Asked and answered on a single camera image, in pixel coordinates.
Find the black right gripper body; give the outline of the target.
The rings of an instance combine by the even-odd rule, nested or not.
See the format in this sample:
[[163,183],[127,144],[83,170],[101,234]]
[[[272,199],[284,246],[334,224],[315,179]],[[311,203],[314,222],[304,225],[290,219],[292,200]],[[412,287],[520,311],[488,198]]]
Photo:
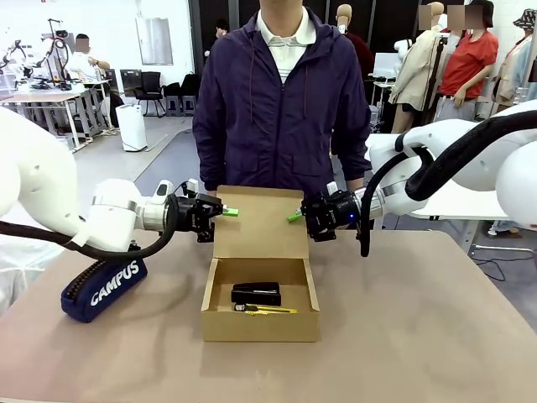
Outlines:
[[329,197],[329,206],[334,225],[346,229],[356,229],[359,222],[359,206],[354,193],[336,191]]

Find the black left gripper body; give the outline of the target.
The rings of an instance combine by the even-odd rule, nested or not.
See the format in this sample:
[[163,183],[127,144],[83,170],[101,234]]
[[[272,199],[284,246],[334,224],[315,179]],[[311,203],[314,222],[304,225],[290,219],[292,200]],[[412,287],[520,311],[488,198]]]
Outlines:
[[199,194],[194,196],[177,196],[177,218],[175,220],[175,230],[178,232],[193,232],[201,231],[199,212]]

